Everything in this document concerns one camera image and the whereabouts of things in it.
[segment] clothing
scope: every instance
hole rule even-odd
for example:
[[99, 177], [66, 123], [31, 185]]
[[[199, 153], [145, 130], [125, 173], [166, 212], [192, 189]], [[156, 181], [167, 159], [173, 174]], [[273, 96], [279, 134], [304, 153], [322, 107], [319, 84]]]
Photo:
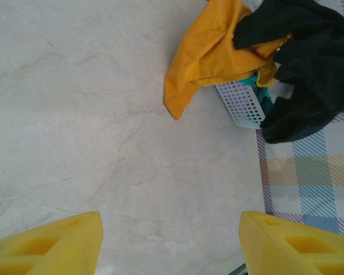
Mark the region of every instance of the clothing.
[[344, 112], [344, 18], [313, 0], [265, 0], [234, 30], [243, 49], [292, 33], [274, 61], [275, 77], [294, 85], [289, 100], [278, 98], [261, 124], [269, 143], [310, 136]]
[[165, 77], [165, 105], [175, 119], [201, 86], [237, 81], [259, 69], [260, 85], [275, 79], [272, 54], [287, 38], [236, 50], [237, 23], [251, 11], [239, 0], [210, 0], [185, 34]]
[[257, 72], [246, 79], [239, 80], [238, 82], [252, 87], [253, 92], [255, 93], [264, 114], [267, 116], [273, 108], [273, 102], [269, 95], [269, 89], [267, 87], [258, 87], [256, 81]]

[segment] black cloth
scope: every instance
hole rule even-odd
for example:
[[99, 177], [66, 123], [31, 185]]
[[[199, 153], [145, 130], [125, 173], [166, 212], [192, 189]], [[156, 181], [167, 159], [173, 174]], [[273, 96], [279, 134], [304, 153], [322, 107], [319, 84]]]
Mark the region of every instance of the black cloth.
[[275, 77], [295, 89], [261, 124], [269, 143], [310, 136], [344, 112], [344, 18], [336, 11], [313, 0], [265, 0], [238, 23], [233, 43], [244, 49], [290, 33], [274, 55], [282, 64]]

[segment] white marble tile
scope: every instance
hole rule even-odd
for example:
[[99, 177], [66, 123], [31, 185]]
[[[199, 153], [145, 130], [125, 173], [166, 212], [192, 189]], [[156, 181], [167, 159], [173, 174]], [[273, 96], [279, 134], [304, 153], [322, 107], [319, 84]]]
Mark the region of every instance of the white marble tile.
[[163, 76], [204, 0], [0, 1], [0, 238], [101, 212], [97, 274], [222, 274], [262, 210], [255, 132]]

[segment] laundry basket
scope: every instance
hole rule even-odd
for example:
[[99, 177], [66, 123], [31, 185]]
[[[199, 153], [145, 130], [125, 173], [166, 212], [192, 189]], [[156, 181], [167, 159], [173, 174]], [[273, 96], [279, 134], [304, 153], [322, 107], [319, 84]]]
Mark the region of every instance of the laundry basket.
[[216, 88], [237, 126], [260, 128], [265, 114], [251, 86], [229, 82], [216, 85]]

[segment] teal cloth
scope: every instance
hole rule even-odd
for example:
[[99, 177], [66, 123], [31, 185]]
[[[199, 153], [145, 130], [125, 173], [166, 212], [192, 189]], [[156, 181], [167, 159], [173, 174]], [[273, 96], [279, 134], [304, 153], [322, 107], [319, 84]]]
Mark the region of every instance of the teal cloth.
[[239, 80], [238, 82], [252, 87], [264, 114], [267, 116], [269, 112], [271, 111], [271, 109], [273, 108], [273, 102], [269, 94], [269, 89], [267, 87], [258, 87], [256, 85], [256, 80], [257, 80], [257, 72], [248, 78]]

